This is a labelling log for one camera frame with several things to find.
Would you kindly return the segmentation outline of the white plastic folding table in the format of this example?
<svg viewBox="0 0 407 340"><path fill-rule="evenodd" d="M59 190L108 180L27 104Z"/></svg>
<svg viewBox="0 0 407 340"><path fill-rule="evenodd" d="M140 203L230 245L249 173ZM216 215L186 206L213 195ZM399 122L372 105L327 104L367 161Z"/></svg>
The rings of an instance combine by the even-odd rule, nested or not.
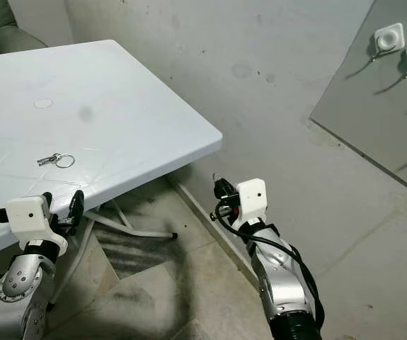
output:
<svg viewBox="0 0 407 340"><path fill-rule="evenodd" d="M0 208L74 191L94 208L205 157L222 133L113 40L0 55ZM36 164L70 154L67 169Z"/></svg>

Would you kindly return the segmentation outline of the dark green leather sofa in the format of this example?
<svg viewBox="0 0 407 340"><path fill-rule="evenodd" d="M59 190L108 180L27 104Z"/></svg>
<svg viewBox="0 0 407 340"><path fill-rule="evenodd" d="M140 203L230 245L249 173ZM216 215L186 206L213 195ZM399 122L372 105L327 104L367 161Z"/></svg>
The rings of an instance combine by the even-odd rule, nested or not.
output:
<svg viewBox="0 0 407 340"><path fill-rule="evenodd" d="M51 43L22 29L9 0L0 0L0 55L61 45L69 42Z"/></svg>

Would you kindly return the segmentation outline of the grey wall panel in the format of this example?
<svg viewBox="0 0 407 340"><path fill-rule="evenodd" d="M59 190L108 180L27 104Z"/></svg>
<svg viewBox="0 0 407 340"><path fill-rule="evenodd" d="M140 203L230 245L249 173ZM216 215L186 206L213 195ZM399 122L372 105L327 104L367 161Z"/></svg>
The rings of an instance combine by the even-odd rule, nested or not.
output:
<svg viewBox="0 0 407 340"><path fill-rule="evenodd" d="M374 32L402 23L403 49L374 56ZM335 76L311 113L314 123L407 187L407 0L374 0Z"/></svg>

